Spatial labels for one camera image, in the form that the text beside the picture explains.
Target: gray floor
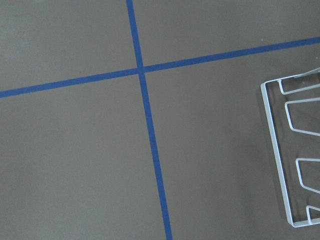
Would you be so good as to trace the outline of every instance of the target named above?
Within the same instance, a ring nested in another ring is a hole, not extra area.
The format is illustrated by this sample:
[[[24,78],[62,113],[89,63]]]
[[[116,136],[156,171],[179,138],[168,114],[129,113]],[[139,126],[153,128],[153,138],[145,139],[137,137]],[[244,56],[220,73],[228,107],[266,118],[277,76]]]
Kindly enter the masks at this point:
[[[320,36],[319,1],[134,9],[145,66]],[[137,67],[126,1],[4,0],[0,26],[0,91]],[[146,74],[173,239],[319,239],[284,217],[260,94],[319,65],[314,44]],[[138,75],[0,105],[1,240],[166,239]]]

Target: horizontal blue line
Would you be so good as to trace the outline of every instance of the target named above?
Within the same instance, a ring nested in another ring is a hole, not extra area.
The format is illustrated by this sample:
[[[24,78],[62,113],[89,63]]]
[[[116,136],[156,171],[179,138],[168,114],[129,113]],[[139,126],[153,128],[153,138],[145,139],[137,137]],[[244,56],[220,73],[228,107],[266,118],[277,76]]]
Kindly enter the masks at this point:
[[[78,84],[86,84],[86,83],[102,81],[107,79],[114,79],[114,78],[125,77],[125,76],[136,75],[136,74],[138,74],[138,69],[132,68],[127,70],[113,71],[113,72],[102,73],[102,74],[91,75],[91,76],[83,76],[83,77],[78,77],[78,78],[73,78],[73,79],[68,79],[63,81],[55,81],[55,82],[44,83],[44,84],[39,84],[34,86],[27,86],[22,88],[0,91],[0,98],[39,92],[39,91],[44,91],[49,89],[63,88],[63,87],[78,85]]]
[[[171,61],[166,63],[145,66],[144,71],[146,73],[149,73],[154,71],[179,68],[179,67],[184,67],[184,66],[189,66],[194,64],[201,64],[201,63],[213,62],[213,61],[218,61],[223,59],[237,58],[241,56],[260,54],[260,53],[266,53],[266,52],[271,52],[276,50],[290,49],[290,48],[301,47],[301,46],[312,45],[312,44],[319,44],[319,43],[320,43],[320,37],[313,37],[313,38],[308,38],[303,40],[288,41],[288,42],[277,43],[272,45],[258,46],[258,47],[247,48],[242,50],[229,51],[225,53],[218,53],[218,54],[212,54],[207,56],[200,56],[200,57],[194,57],[194,58],[189,58],[184,60]]]

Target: blue line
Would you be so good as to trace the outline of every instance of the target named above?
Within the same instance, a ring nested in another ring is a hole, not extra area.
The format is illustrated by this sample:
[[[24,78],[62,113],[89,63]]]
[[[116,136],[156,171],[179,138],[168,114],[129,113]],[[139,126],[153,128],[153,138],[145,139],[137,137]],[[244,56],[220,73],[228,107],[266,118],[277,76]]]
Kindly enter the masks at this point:
[[[189,58],[184,60],[171,61],[166,63],[145,66],[144,71],[146,73],[149,73],[149,72],[154,72],[159,70],[173,69],[173,68],[189,66],[194,64],[201,64],[201,63],[213,62],[213,61],[218,61],[223,59],[237,58],[237,57],[246,56],[246,55],[260,54],[260,53],[266,53],[266,52],[271,52],[276,50],[290,49],[290,48],[296,48],[296,47],[319,44],[319,43],[320,43],[320,37],[313,37],[313,38],[308,38],[303,40],[288,41],[288,42],[282,42],[282,43],[277,43],[272,45],[258,46],[258,47],[247,48],[242,50],[229,51],[225,53],[218,53],[218,54],[212,54],[207,56],[200,56],[200,57],[194,57],[194,58]]]
[[[150,106],[149,94],[148,94],[148,87],[147,87],[147,81],[146,81],[146,76],[145,76],[145,71],[144,71],[144,64],[143,64],[143,58],[142,58],[142,53],[141,53],[141,48],[140,48],[138,28],[137,28],[137,22],[136,22],[136,17],[135,17],[133,1],[126,0],[126,5],[127,5],[131,34],[132,34],[136,65],[138,68],[140,88],[141,88],[142,101],[143,101],[143,107],[144,107],[144,114],[145,114],[148,135],[149,135],[151,154],[152,154],[153,166],[154,166],[154,172],[155,172],[155,179],[156,179],[156,184],[157,184],[158,194],[159,194],[159,199],[160,199],[165,237],[167,240],[172,240],[173,236],[172,236],[172,231],[171,231],[171,224],[170,224],[169,211],[168,211],[168,205],[167,205],[167,199],[166,199],[166,192],[165,192],[165,186],[164,186],[164,181],[163,181],[163,177],[162,177],[162,171],[161,171],[161,165],[160,165],[160,159],[159,159],[159,153],[158,153],[158,147],[157,147],[157,140],[156,140],[154,123],[153,123],[153,119],[152,119],[151,106]]]
[[[63,87],[72,86],[72,85],[91,83],[91,82],[114,79],[114,78],[125,77],[125,76],[136,75],[136,74],[138,74],[138,69],[132,68],[127,70],[113,71],[109,73],[102,73],[102,74],[97,74],[92,76],[83,76],[83,77],[78,77],[78,78],[73,78],[73,79],[68,79],[63,81],[55,81],[55,82],[44,83],[40,85],[27,86],[22,88],[0,91],[0,98],[34,93],[34,92],[50,90],[50,89],[63,88]]]

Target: vertical blue line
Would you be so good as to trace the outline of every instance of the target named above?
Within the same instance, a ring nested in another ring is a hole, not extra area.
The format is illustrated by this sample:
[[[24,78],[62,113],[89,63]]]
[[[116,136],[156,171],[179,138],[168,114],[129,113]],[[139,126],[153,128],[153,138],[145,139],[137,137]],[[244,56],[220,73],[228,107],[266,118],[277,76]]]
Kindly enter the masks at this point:
[[[136,22],[136,17],[135,17],[133,1],[126,0],[126,6],[127,6],[127,10],[128,10],[128,15],[129,15],[129,22],[130,22],[130,28],[131,28],[131,34],[132,34],[132,40],[133,40],[136,66],[138,68],[138,75],[139,75],[139,81],[140,81],[144,114],[145,114],[147,129],[148,129],[151,154],[152,154],[153,166],[154,166],[154,172],[155,172],[155,179],[156,179],[156,184],[157,184],[158,194],[159,194],[159,199],[160,199],[162,219],[163,219],[163,224],[164,224],[164,231],[165,231],[166,239],[172,240],[173,236],[172,236],[171,225],[170,225],[170,218],[169,218],[169,211],[168,211],[168,205],[167,205],[167,199],[166,199],[166,193],[165,193],[165,186],[164,186],[164,181],[163,181],[162,172],[161,172],[160,159],[159,159],[159,153],[158,153],[158,147],[157,147],[157,141],[156,141],[156,134],[155,134],[155,128],[154,128],[154,123],[153,123],[153,119],[152,119],[151,106],[150,106],[149,94],[148,94],[148,87],[147,87],[147,81],[146,81],[145,70],[144,70],[144,63],[143,63],[142,53],[141,53],[141,48],[140,48],[138,28],[137,28],[137,22]]]

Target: white wire rack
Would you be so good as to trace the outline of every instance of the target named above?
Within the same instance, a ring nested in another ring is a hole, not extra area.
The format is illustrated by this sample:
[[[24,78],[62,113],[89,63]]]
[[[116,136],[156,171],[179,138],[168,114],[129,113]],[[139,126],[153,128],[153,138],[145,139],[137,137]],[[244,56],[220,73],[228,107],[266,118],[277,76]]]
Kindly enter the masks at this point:
[[[311,74],[317,74],[317,73],[320,73],[320,67],[317,68],[317,69],[308,71],[306,73],[287,76],[287,77],[282,77],[282,78],[266,81],[266,82],[261,84],[261,92],[262,92],[262,97],[263,97],[263,103],[264,103],[266,118],[267,118],[267,122],[268,122],[269,132],[270,132],[270,136],[271,136],[271,142],[272,142],[272,148],[273,148],[273,152],[274,152],[274,156],[275,156],[276,167],[277,167],[277,171],[278,171],[278,175],[279,175],[279,180],[280,180],[280,186],[281,186],[281,191],[282,191],[282,197],[283,197],[283,202],[284,202],[286,218],[287,218],[288,223],[290,225],[292,225],[293,227],[295,227],[295,228],[320,224],[320,218],[313,218],[312,219],[311,215],[310,215],[310,210],[311,209],[315,210],[315,211],[320,211],[320,208],[317,208],[317,207],[314,207],[314,206],[310,206],[310,205],[306,205],[305,209],[306,209],[307,220],[294,222],[293,215],[292,215],[292,210],[291,210],[291,205],[290,205],[290,197],[289,197],[289,194],[288,194],[287,183],[286,183],[286,180],[285,180],[285,173],[284,173],[282,159],[281,159],[279,145],[278,145],[276,128],[275,128],[275,123],[274,123],[274,118],[273,118],[274,116],[273,116],[272,111],[271,111],[271,104],[270,104],[270,99],[269,99],[269,96],[268,96],[267,84],[272,83],[272,82],[278,82],[279,88],[280,88],[280,92],[281,92],[282,95],[294,94],[294,93],[298,93],[298,92],[302,92],[302,91],[306,91],[306,90],[320,88],[320,84],[315,84],[315,85],[312,85],[312,86],[307,86],[307,87],[303,87],[303,88],[299,88],[299,89],[295,89],[295,90],[290,90],[290,91],[284,91],[283,83],[282,83],[283,80],[290,79],[290,78],[295,78],[296,79],[296,78],[306,77],[306,76],[309,76]],[[298,132],[298,133],[302,133],[302,134],[320,136],[319,132],[313,132],[313,131],[307,131],[307,130],[295,128],[293,126],[293,124],[292,124],[290,110],[289,110],[289,105],[299,104],[299,103],[307,103],[307,102],[316,102],[316,101],[320,101],[320,97],[318,97],[318,98],[309,98],[309,99],[301,99],[301,100],[294,100],[294,101],[287,101],[284,104],[285,112],[286,112],[286,116],[287,116],[287,120],[288,120],[288,124],[289,124],[289,127],[290,127],[290,129],[292,131]],[[301,187],[306,189],[306,190],[308,190],[308,191],[312,191],[314,193],[320,194],[320,190],[314,189],[314,188],[311,188],[309,186],[304,185],[302,174],[301,174],[301,170],[300,170],[300,162],[301,161],[320,162],[320,159],[315,159],[315,158],[297,158],[297,159],[295,159],[296,168],[297,168],[297,174],[298,174],[298,178],[299,178],[299,182],[300,182]]]

